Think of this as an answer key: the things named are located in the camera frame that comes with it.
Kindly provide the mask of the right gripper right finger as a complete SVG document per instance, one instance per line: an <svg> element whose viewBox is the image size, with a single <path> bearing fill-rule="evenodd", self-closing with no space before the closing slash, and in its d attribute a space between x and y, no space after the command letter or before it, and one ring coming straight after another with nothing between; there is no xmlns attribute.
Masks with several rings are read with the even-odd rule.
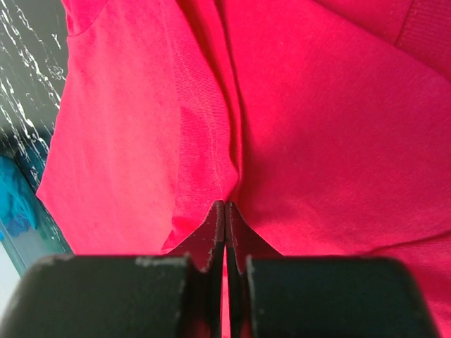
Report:
<svg viewBox="0 0 451 338"><path fill-rule="evenodd" d="M232 337L437 337L405 265L365 256L283 256L225 206Z"/></svg>

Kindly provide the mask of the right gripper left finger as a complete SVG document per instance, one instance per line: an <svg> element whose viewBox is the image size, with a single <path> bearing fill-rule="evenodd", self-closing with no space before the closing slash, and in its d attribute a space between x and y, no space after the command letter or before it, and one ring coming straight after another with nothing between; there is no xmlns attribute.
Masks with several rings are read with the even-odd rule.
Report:
<svg viewBox="0 0 451 338"><path fill-rule="evenodd" d="M164 256L39 259L1 319L2 337L220 337L225 206Z"/></svg>

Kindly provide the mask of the red t shirt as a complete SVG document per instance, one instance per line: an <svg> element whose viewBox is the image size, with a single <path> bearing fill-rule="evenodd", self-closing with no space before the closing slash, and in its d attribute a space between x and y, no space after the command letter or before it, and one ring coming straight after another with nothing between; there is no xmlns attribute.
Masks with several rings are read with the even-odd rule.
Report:
<svg viewBox="0 0 451 338"><path fill-rule="evenodd" d="M449 1L64 1L38 197L77 254L232 201L288 256L406 263L450 336Z"/></svg>

